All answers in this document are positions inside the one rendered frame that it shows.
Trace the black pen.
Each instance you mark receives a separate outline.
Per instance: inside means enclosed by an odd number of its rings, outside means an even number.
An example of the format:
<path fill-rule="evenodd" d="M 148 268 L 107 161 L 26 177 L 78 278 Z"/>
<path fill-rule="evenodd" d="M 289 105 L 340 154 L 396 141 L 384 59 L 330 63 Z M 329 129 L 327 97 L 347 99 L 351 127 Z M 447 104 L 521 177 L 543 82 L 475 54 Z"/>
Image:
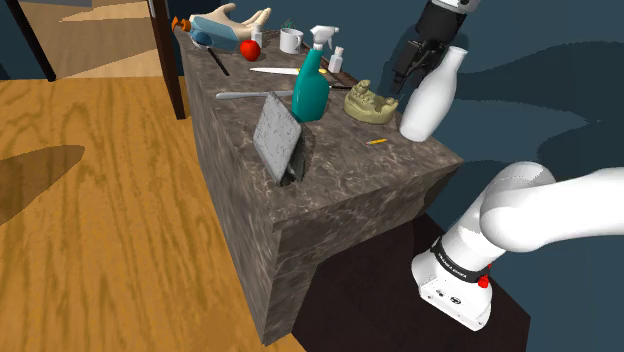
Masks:
<path fill-rule="evenodd" d="M 224 66 L 224 64 L 222 63 L 222 61 L 220 60 L 220 58 L 218 57 L 218 55 L 212 50 L 211 47 L 207 47 L 206 51 L 210 54 L 210 56 L 213 58 L 213 60 L 215 61 L 215 63 L 218 65 L 218 67 L 220 68 L 220 70 L 222 71 L 222 73 L 225 76 L 230 76 L 229 71 L 227 70 L 227 68 Z"/>

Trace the white tall bottle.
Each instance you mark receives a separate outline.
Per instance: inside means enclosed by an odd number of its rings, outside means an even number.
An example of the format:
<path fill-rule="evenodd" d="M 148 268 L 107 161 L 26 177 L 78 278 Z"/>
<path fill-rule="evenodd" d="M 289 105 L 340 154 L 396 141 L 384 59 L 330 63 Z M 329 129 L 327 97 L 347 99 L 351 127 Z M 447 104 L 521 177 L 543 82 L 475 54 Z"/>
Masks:
<path fill-rule="evenodd" d="M 406 105 L 400 134 L 414 142 L 426 141 L 447 115 L 456 92 L 457 72 L 467 51 L 450 46 L 441 63 L 421 81 Z"/>

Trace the beige hand model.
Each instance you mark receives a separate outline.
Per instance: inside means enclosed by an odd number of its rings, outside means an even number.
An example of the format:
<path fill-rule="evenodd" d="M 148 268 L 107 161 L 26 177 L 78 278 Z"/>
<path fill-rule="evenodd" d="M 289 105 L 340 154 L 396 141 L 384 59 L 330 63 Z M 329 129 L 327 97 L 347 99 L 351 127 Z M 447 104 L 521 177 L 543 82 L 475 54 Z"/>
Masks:
<path fill-rule="evenodd" d="M 205 14 L 193 14 L 189 20 L 195 16 L 203 17 L 214 22 L 229 26 L 232 28 L 234 34 L 239 41 L 248 40 L 251 38 L 252 25 L 258 23 L 261 27 L 269 19 L 272 9 L 270 7 L 258 10 L 249 19 L 243 22 L 235 22 L 228 17 L 228 14 L 236 9 L 235 3 L 227 3 L 219 6 L 215 10 Z"/>

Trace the blue bottle with orange cap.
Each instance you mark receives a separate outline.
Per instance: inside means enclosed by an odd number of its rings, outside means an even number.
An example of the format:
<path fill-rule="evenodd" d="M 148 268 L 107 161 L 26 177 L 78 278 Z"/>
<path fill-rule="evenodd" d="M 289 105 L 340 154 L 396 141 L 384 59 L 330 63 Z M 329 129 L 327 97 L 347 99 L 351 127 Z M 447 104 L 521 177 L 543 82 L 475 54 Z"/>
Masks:
<path fill-rule="evenodd" d="M 191 20 L 174 17 L 171 26 L 172 29 L 180 27 L 187 32 L 200 48 L 235 51 L 239 47 L 239 40 L 231 27 L 203 17 L 195 16 Z"/>

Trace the red apple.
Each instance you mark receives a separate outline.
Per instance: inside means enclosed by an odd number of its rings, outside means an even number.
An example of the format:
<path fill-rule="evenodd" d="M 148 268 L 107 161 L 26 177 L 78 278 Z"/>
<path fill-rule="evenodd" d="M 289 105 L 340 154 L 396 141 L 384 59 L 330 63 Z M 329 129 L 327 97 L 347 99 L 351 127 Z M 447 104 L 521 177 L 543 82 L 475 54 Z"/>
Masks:
<path fill-rule="evenodd" d="M 241 55 L 250 62 L 255 62 L 261 55 L 261 46 L 254 40 L 244 40 L 240 43 Z"/>

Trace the dark brown robot stand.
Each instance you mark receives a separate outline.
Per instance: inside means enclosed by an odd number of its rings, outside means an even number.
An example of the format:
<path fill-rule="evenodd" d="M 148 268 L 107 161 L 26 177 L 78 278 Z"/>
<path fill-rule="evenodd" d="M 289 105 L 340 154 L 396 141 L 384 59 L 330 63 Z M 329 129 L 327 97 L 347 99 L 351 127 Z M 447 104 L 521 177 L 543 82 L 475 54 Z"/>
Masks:
<path fill-rule="evenodd" d="M 442 233 L 422 215 L 326 259 L 293 336 L 306 352 L 526 352 L 530 316 L 497 283 L 477 332 L 420 298 L 411 261 Z"/>

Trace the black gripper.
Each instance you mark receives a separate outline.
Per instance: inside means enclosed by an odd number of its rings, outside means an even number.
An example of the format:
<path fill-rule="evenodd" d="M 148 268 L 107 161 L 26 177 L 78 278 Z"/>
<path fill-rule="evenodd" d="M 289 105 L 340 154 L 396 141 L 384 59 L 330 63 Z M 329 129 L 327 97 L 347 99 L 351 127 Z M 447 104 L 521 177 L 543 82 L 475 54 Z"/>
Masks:
<path fill-rule="evenodd" d="M 466 17 L 465 13 L 449 10 L 433 1 L 426 3 L 416 24 L 418 41 L 407 41 L 395 62 L 393 94 L 400 93 L 414 70 L 425 77 L 439 65 Z"/>

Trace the beige dental jaw model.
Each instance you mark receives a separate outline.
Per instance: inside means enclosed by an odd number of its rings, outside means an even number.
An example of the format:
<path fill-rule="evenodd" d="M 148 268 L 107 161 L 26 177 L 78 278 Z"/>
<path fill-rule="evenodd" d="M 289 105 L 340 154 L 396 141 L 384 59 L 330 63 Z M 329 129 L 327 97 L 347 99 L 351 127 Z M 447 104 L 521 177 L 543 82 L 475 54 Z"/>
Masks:
<path fill-rule="evenodd" d="M 369 80 L 361 80 L 351 88 L 344 100 L 344 111 L 360 122 L 387 124 L 394 117 L 398 101 L 373 93 L 370 84 Z"/>

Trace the teal spray bottle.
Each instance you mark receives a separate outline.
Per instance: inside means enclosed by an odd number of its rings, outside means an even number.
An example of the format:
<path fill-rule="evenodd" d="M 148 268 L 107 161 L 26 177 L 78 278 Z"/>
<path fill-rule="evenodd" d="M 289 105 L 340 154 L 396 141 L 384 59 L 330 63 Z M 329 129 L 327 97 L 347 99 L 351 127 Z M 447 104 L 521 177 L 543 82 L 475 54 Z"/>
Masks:
<path fill-rule="evenodd" d="M 338 27 L 316 25 L 310 29 L 313 47 L 299 70 L 292 95 L 292 113 L 300 123 L 320 120 L 329 96 L 329 83 L 319 72 L 323 46 L 332 43 Z"/>

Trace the white mug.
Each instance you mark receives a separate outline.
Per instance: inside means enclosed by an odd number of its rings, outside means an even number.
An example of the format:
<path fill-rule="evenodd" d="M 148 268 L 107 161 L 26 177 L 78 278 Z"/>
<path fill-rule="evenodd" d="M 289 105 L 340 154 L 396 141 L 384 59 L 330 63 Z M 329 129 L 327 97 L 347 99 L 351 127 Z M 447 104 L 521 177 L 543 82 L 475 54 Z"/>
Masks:
<path fill-rule="evenodd" d="M 304 33 L 293 28 L 280 29 L 279 49 L 287 54 L 299 54 Z"/>

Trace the brown marble counter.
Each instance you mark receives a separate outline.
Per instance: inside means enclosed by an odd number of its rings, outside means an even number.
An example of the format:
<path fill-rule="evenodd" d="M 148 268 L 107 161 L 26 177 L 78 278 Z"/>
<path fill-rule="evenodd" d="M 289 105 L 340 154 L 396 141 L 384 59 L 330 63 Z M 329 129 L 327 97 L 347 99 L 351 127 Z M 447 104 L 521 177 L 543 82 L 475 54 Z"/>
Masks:
<path fill-rule="evenodd" d="M 199 164 L 257 334 L 271 344 L 291 332 L 322 261 L 421 215 L 461 160 L 434 139 L 414 143 L 394 124 L 350 118 L 334 91 L 323 118 L 306 124 L 316 145 L 304 180 L 279 187 L 252 142 L 263 97 L 215 95 L 287 90 L 294 78 L 214 51 L 225 76 L 187 33 L 175 36 Z"/>

